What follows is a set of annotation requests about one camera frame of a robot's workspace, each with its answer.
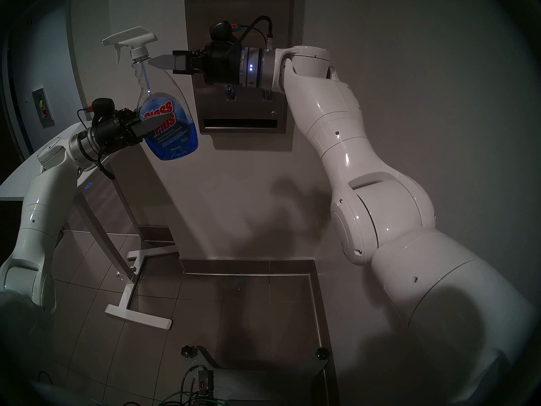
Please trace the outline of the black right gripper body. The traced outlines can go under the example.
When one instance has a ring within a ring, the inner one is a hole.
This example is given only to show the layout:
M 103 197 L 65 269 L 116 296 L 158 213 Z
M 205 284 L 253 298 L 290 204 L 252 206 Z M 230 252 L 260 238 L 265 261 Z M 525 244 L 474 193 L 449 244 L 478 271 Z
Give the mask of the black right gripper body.
M 193 52 L 192 68 L 203 74 L 204 82 L 212 84 L 240 84 L 240 60 L 242 45 L 231 51 L 230 42 L 209 42 L 203 49 Z

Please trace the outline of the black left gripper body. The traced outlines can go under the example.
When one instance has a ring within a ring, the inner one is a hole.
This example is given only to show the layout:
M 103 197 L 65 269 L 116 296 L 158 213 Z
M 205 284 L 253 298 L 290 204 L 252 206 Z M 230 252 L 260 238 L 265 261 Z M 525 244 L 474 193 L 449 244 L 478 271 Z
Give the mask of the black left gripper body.
M 144 137 L 136 136 L 131 128 L 139 121 L 136 112 L 93 108 L 93 113 L 91 137 L 99 154 L 113 154 L 143 141 Z

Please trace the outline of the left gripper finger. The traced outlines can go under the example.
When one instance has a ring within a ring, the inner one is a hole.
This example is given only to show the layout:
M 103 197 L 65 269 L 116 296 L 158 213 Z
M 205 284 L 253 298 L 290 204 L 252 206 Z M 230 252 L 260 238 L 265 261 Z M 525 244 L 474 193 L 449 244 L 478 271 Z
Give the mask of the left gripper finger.
M 131 124 L 131 131 L 137 138 L 145 137 L 166 122 L 166 115 L 153 115 Z

